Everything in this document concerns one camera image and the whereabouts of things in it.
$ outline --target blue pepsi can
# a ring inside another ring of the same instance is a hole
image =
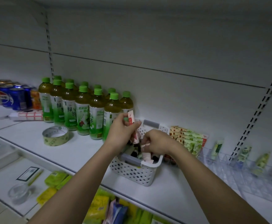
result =
[[[6,108],[11,108],[10,90],[9,90],[10,88],[13,88],[13,85],[0,86],[0,98],[2,101],[2,106]]]
[[[25,90],[23,88],[10,88],[11,107],[15,111],[27,109]]]
[[[26,84],[22,84],[22,83],[15,83],[14,87],[15,88],[23,88],[23,86],[27,86]]]
[[[32,100],[31,100],[31,95],[30,95],[30,91],[31,91],[32,87],[31,86],[23,86],[22,88],[25,91],[25,100],[26,100],[27,108],[32,108]]]

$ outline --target white plastic basket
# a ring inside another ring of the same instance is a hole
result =
[[[138,128],[138,132],[140,133],[141,138],[143,138],[145,133],[150,131],[151,129],[158,129],[169,134],[168,127],[160,126],[160,124],[148,120],[143,120],[141,126]],[[112,162],[110,163],[111,170],[141,185],[150,186],[153,183],[156,169],[162,163],[163,155],[160,156],[159,161],[155,164],[150,164],[145,162],[144,160],[141,161],[132,156],[124,155],[125,154],[122,154],[120,156],[120,160],[118,157],[115,157],[112,160]]]

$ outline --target person's right arm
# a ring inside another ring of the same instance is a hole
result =
[[[268,222],[236,192],[166,133],[151,130],[143,152],[168,154],[178,164],[210,224]]]

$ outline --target green bottle cap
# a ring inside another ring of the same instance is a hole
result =
[[[86,81],[81,82],[81,86],[87,86],[88,87],[88,82],[86,82]]]
[[[50,78],[49,77],[44,77],[44,78],[42,78],[42,82],[50,82]]]
[[[130,97],[131,93],[130,91],[123,91],[123,97]]]
[[[103,90],[99,89],[99,88],[95,88],[94,89],[94,95],[102,95],[103,94]]]
[[[62,80],[61,75],[55,75],[54,79],[60,79],[60,80]]]
[[[66,83],[65,83],[65,87],[66,87],[67,89],[73,89],[73,88],[74,88],[74,83],[72,83],[72,82],[66,82]]]
[[[116,92],[115,88],[109,88],[109,89],[108,89],[108,93],[109,93],[109,94],[115,93],[115,92]]]
[[[87,86],[79,86],[79,91],[82,93],[87,93]]]
[[[94,88],[95,88],[95,89],[101,89],[101,88],[102,88],[102,86],[101,86],[101,85],[99,85],[99,84],[95,84],[95,85],[94,85]]]
[[[74,83],[74,80],[73,79],[67,79],[66,82]]]
[[[110,94],[110,99],[112,99],[112,100],[118,100],[118,93],[111,93]]]
[[[53,85],[56,85],[56,86],[61,85],[61,80],[60,79],[54,79],[53,80]]]

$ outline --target human hand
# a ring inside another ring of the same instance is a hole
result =
[[[120,113],[118,117],[113,120],[105,141],[107,145],[114,149],[115,155],[120,153],[131,136],[135,133],[135,130],[141,126],[141,121],[135,122],[129,126],[129,122],[126,122],[123,119],[124,117],[128,117],[128,114]]]
[[[170,155],[171,148],[178,142],[171,138],[168,134],[153,129],[147,132],[141,141],[141,144],[143,145],[148,143],[150,144],[141,148],[141,152],[153,152],[159,155]]]

